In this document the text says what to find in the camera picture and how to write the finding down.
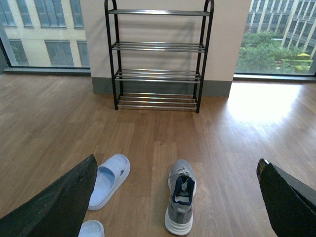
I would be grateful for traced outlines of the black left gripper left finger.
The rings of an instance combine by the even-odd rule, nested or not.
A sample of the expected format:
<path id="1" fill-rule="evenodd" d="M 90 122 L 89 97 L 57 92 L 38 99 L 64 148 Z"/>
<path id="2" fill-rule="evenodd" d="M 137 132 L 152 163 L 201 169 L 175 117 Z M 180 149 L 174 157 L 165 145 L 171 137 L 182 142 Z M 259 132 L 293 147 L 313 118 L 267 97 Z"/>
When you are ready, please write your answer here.
<path id="1" fill-rule="evenodd" d="M 25 204 L 0 220 L 2 237 L 77 237 L 97 176 L 88 156 Z"/>

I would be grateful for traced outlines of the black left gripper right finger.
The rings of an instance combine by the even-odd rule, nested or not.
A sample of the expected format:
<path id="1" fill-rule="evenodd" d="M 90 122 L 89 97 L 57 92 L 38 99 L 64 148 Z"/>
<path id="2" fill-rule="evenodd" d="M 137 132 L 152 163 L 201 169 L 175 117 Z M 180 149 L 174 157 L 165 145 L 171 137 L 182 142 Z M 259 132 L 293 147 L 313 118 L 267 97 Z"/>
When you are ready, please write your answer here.
<path id="1" fill-rule="evenodd" d="M 316 235 L 316 191 L 266 159 L 256 169 L 271 227 L 278 237 Z"/>

